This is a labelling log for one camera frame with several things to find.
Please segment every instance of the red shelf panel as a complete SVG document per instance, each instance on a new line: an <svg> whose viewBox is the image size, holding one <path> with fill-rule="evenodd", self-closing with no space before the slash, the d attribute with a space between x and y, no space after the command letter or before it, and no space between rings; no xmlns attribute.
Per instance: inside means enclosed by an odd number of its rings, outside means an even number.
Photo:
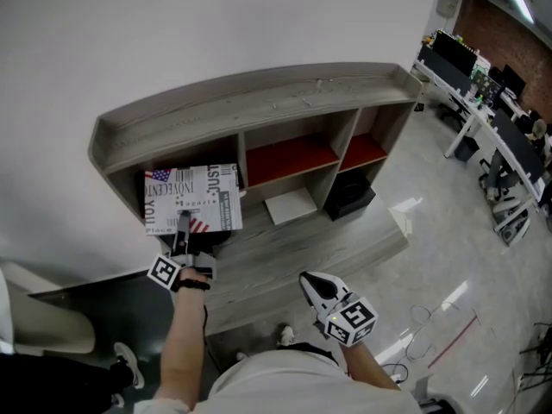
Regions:
<svg viewBox="0 0 552 414"><path fill-rule="evenodd" d="M386 151L370 134L353 136L348 144L345 158L343 158L340 172L364 166L370 162L383 160L387 157Z"/></svg>
<svg viewBox="0 0 552 414"><path fill-rule="evenodd" d="M300 136L246 152L249 187L336 163L339 158L320 134Z"/></svg>

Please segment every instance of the computer monitor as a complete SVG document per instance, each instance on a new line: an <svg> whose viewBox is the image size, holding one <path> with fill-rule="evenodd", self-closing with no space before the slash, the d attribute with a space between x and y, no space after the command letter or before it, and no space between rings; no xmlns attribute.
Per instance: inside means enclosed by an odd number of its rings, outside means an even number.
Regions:
<svg viewBox="0 0 552 414"><path fill-rule="evenodd" d="M494 101L496 96L499 94L500 89L502 89L502 86L499 85L499 83L494 81L488 75L485 75L480 70L475 73L472 81L477 86L477 93L490 101Z"/></svg>
<svg viewBox="0 0 552 414"><path fill-rule="evenodd" d="M521 92L524 91L525 82L508 65L504 66L504 71L502 71L502 79L504 80L505 86L514 92L516 97L521 96Z"/></svg>
<svg viewBox="0 0 552 414"><path fill-rule="evenodd" d="M438 32L432 48L464 75L469 77L472 74L477 55L450 35Z"/></svg>

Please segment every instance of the white desk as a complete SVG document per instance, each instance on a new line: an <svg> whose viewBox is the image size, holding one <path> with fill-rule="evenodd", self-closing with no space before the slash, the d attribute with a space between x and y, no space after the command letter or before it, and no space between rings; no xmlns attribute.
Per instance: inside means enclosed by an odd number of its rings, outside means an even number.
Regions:
<svg viewBox="0 0 552 414"><path fill-rule="evenodd" d="M525 110L523 110L521 107L519 107L519 105L513 100L510 98L510 96L505 92L503 91L501 94L500 94L500 99L502 101L504 101L506 103L506 105L511 109L511 111L514 113L512 116L511 116L511 120L512 121L516 121L517 118L519 118L520 116L523 116L523 115L527 115L527 113L525 112Z"/></svg>
<svg viewBox="0 0 552 414"><path fill-rule="evenodd" d="M453 139L452 143L445 151L444 153L445 158L448 158L456 150L456 148L460 144L461 139L466 135L470 127L474 125L474 126L477 126L478 130L479 129L483 130L485 135L489 137L489 139L492 141L494 146L498 149L498 151L502 154L502 156L504 156L505 160L508 162L510 167L519 174L519 178L524 182L524 186L528 191L528 195L525 197L524 202L519 209L517 209L514 213L509 215L504 221L494 226L494 231L498 232L506 224L510 223L516 217L521 215L521 213L523 213L524 210L527 210L531 205L531 203L533 203L533 201L538 203L541 200L541 196L543 195L543 190L533 185L533 183L530 181L530 175L528 173L525 173L524 169L522 168L516 156L512 153L512 151L506 145L506 143L502 140L500 135L497 133L496 129L493 129L491 125L488 123L487 121L488 116L494 115L489 109L484 108L482 110L478 110L475 104L469 103L465 98L462 98L462 96L456 89L454 89L443 79L439 78L438 75L436 75L431 69L429 69L423 63L416 61L414 63L414 66L423 75L428 77L437 87L447 92L449 95L453 95L457 100L461 101L461 103L464 105L466 110L469 112L469 118L466 120L466 124L464 124L464 127L461 129L459 134Z"/></svg>

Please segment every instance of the brick wall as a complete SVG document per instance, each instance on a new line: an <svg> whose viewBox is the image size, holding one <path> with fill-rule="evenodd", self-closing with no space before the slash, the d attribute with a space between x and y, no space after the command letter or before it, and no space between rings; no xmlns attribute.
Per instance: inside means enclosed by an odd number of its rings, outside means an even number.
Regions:
<svg viewBox="0 0 552 414"><path fill-rule="evenodd" d="M521 106L552 123L552 51L544 43L487 0L463 0L454 32L493 66L508 64L525 80Z"/></svg>

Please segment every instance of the desk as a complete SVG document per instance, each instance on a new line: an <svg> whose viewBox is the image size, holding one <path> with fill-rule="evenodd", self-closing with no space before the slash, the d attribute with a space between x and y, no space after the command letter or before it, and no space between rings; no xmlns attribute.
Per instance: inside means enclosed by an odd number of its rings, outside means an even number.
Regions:
<svg viewBox="0 0 552 414"><path fill-rule="evenodd" d="M511 99L508 94L506 94L505 91L500 94L500 99L504 101L506 106L508 106L513 112L513 115L511 116L512 121L516 121L516 119L518 119L520 116L528 115L525 110L519 107L518 103Z"/></svg>
<svg viewBox="0 0 552 414"><path fill-rule="evenodd" d="M466 110L470 114L469 118L466 120L466 124L464 124L464 127L461 129L460 133L453 139L452 143L445 151L444 153L445 158L448 158L456 150L456 148L460 144L461 139L466 135L468 130L474 125L477 127L477 130L479 129L483 130L485 135L491 140L491 142L502 154L502 156L504 156L505 160L508 162L510 167L519 174L519 178L524 182L524 186L527 189L528 194L523 200L522 206L519 207L514 213L509 215L504 221L494 226L494 231L498 232L506 224L510 223L516 217L521 215L521 213L523 213L524 210L527 210L533 202L538 203L541 199L541 196L543 195L543 189L537 188L535 185L533 185L533 183L530 181L529 176L527 176L527 173L525 173L524 169L522 168L521 164L519 163L514 153L508 148L508 146L506 146L506 143L502 140L502 138L497 133L497 131L490 126L490 124L487 121L488 116L492 114L490 110L478 110L477 106L475 106L472 103L469 103L465 98L462 98L460 94L452 86L450 86L443 79L439 78L439 76L437 76L433 71L431 71L431 69L429 69L423 63L416 61L414 66L422 74L424 74L426 77L432 80L437 87L444 90L449 95L453 95L457 100L461 101L464 104L464 107L466 108Z"/></svg>
<svg viewBox="0 0 552 414"><path fill-rule="evenodd" d="M243 211L243 229L221 247L216 284L205 294L206 335L308 304L298 275L316 270L348 277L372 269L408 246L379 196L364 209L332 222L326 213L279 226L264 204Z"/></svg>

